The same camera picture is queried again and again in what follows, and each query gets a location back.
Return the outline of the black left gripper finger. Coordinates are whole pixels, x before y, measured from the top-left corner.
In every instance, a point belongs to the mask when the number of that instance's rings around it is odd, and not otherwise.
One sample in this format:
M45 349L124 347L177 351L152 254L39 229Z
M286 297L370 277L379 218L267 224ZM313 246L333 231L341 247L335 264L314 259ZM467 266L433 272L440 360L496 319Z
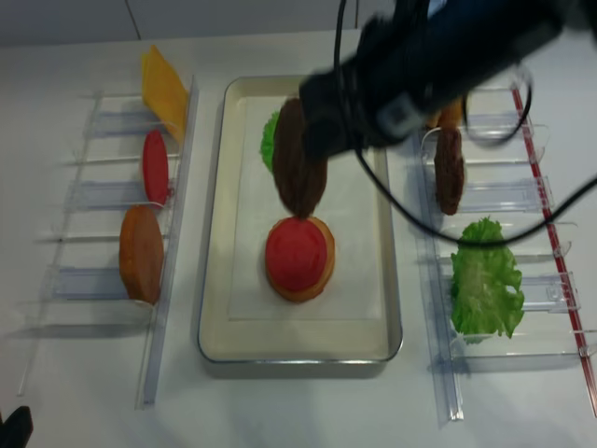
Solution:
M29 406L20 406L6 420L1 419L0 447L25 448L34 431Z

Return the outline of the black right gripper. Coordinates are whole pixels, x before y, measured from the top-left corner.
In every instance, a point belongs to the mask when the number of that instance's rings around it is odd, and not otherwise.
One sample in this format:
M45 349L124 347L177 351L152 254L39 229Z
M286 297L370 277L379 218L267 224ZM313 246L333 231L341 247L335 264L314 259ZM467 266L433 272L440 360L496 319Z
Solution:
M306 124L302 147L312 161L340 153L396 145L420 128L437 110L431 83L420 90L382 91L384 99L373 105L355 69L342 65L305 78L299 99Z

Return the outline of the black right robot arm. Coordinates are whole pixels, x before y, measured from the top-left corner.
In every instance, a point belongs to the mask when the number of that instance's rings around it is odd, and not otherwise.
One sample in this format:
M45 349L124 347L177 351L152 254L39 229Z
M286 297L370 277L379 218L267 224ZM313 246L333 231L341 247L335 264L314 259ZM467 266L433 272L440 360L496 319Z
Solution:
M595 2L450 1L432 16L371 21L353 55L301 83L304 152L396 145L566 28L595 33Z

